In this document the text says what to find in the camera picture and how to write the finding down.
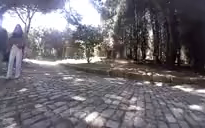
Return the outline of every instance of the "cobblestone pavement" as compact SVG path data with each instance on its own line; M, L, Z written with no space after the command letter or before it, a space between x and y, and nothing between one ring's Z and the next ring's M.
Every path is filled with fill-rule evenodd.
M59 67L0 80L0 128L205 128L205 89Z

